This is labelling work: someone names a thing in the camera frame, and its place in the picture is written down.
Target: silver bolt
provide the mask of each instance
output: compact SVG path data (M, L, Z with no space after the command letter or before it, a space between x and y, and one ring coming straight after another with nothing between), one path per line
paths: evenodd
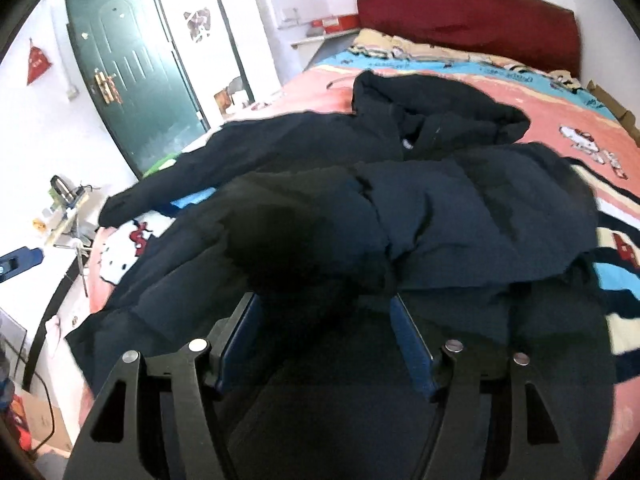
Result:
M127 350L122 354L122 360L127 364L134 362L138 357L140 357L140 354L135 350Z
M522 352L518 352L513 355L513 361L520 366L527 366L530 363L529 356L523 354Z
M194 339L189 343L189 350L192 352L202 352L207 347L206 339Z
M459 352L462 352L465 349L465 346L457 339L449 339L446 343L444 343L444 348L449 350L449 352L457 354Z

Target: door panel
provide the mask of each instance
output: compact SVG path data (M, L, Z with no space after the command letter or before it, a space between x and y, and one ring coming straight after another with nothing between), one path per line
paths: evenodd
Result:
M154 0L66 0L66 9L84 81L135 171L206 131ZM121 104L105 102L96 70L113 78Z

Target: door handle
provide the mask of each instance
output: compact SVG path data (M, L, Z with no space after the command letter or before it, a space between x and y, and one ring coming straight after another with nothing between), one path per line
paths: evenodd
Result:
M116 77L116 75L105 75L104 72L98 68L96 68L94 72L95 82L100 89L104 102L107 105L110 105L113 102L122 104L120 92L118 92L118 89L116 88L116 83L113 82L113 78Z

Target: red headboard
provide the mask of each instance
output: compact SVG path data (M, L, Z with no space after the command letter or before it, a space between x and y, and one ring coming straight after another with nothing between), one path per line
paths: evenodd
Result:
M574 13L542 0L358 0L363 27L580 75Z

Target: red triangular ornament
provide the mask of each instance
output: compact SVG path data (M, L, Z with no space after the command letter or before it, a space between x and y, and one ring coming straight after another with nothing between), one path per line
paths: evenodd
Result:
M27 85L36 81L36 79L44 74L51 66L47 56L45 56L44 52L37 46L33 45L33 41L31 41L31 39L29 39L29 44L31 49L29 51L29 73L27 75Z

